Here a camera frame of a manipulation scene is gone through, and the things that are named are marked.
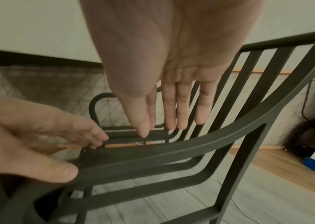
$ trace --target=tiled wall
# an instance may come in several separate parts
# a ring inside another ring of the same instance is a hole
[[[232,73],[208,119],[206,128],[216,116],[236,77],[237,73]],[[260,74],[251,75],[223,126],[235,119],[259,77]],[[287,75],[279,75],[268,94],[276,89],[286,77]],[[107,82],[100,69],[0,67],[1,95],[52,105],[87,118],[89,118],[88,106],[92,97],[108,91]],[[306,88],[283,109],[266,137],[264,145],[281,145],[292,127],[302,121],[301,107],[305,91]],[[157,123],[161,124],[163,122],[161,94],[158,94],[156,110]],[[96,112],[103,126],[129,124],[116,99],[100,101],[96,105]],[[315,78],[305,113],[310,118],[315,117]]]

